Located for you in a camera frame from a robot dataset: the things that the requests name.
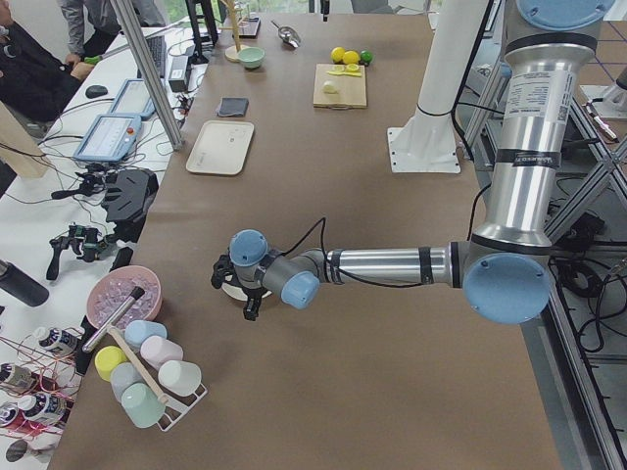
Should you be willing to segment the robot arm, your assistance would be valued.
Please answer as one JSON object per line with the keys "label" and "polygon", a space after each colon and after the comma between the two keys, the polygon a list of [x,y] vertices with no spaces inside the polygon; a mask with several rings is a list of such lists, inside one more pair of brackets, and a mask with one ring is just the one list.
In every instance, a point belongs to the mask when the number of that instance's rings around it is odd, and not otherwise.
{"label": "robot arm", "polygon": [[247,229],[216,261],[212,285],[231,285],[258,317],[263,295],[305,308],[322,283],[388,288],[443,283],[471,308],[517,324],[549,301],[552,241],[545,232],[569,108],[582,67],[596,53],[607,1],[514,1],[506,10],[503,57],[511,77],[485,221],[464,242],[443,248],[299,252],[272,248]]}

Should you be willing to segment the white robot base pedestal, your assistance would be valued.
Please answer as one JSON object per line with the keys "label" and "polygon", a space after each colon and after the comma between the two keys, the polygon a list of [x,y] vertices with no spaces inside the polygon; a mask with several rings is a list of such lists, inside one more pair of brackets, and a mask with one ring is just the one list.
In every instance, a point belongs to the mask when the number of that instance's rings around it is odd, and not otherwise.
{"label": "white robot base pedestal", "polygon": [[445,1],[439,13],[414,115],[388,129],[395,173],[459,173],[454,106],[465,83],[474,45],[481,40],[493,3]]}

